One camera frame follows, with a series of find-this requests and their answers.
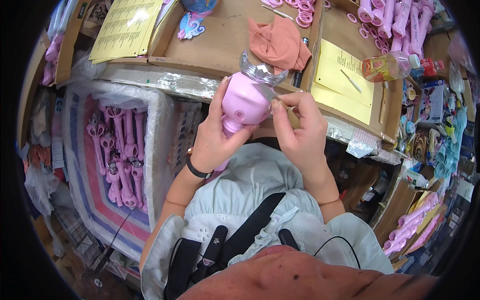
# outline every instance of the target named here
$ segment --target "toy packaging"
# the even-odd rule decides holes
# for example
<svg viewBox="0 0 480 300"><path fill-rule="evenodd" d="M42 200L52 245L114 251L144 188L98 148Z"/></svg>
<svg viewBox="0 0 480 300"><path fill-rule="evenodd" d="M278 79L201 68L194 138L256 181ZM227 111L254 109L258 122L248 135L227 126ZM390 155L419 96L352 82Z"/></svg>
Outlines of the toy packaging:
<svg viewBox="0 0 480 300"><path fill-rule="evenodd" d="M427 82L422 85L419 119L423 123L442 123L444 118L445 80Z"/></svg>

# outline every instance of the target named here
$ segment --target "black bracelet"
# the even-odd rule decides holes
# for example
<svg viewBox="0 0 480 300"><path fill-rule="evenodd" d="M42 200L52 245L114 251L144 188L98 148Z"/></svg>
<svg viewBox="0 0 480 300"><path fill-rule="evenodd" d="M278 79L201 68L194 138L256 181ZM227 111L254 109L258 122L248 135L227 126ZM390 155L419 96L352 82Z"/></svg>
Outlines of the black bracelet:
<svg viewBox="0 0 480 300"><path fill-rule="evenodd" d="M187 166L190 172L192 172L192 174L197 177L208 179L213 172L202 173L199 170L195 169L195 167L192 165L192 162L190 161L190 156L191 156L190 154L185 155L185 160L187 161Z"/></svg>

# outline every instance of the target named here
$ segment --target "white bottle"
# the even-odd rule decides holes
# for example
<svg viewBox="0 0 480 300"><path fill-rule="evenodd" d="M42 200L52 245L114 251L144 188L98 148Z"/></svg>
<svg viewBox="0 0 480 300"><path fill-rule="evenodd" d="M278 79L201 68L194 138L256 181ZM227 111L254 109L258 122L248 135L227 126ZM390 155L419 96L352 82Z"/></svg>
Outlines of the white bottle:
<svg viewBox="0 0 480 300"><path fill-rule="evenodd" d="M426 189L429 185L429 181L425 179L425 177L415 171L410 169L405 170L402 174L402 179L410 182L411 184L415 185L416 187L421 187Z"/></svg>

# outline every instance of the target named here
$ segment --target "woman's left hand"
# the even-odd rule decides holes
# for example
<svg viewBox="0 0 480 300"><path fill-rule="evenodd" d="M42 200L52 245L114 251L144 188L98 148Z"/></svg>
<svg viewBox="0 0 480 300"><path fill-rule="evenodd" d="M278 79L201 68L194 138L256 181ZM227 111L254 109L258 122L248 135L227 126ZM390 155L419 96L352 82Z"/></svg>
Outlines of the woman's left hand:
<svg viewBox="0 0 480 300"><path fill-rule="evenodd" d="M222 132L222 100L228 88L228 77L225 77L210 103L208 117L198 126L194 151L190 157L192 165L202 173L210 173L229 159L259 127L246 125L227 138Z"/></svg>

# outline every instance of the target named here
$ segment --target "person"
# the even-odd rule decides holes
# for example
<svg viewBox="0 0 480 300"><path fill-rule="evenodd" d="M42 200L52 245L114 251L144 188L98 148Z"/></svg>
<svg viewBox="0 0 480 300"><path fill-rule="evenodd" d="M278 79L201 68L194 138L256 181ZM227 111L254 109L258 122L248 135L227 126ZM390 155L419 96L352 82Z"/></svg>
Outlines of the person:
<svg viewBox="0 0 480 300"><path fill-rule="evenodd" d="M220 176L205 185L188 167L173 181L140 259L145 299L163 299L170 255L179 238L202 243L200 261L218 225L227 227L228 240L267 196L278 192L285 196L247 251L178 299L422 297L435 278L393 274L372 229L345 212L324 155L327 121L312 95L302 92L279 97L295 107L301 127L295 130L286 109L272 100L279 151L275 145L265 145L268 143L245 144L258 125L245 126L226 138L221 103L227 86L226 77L198 128L190 161L202 173L230 161ZM278 232L282 228L290 230L300 251L281 245ZM348 243L332 239L315 253L334 236Z"/></svg>

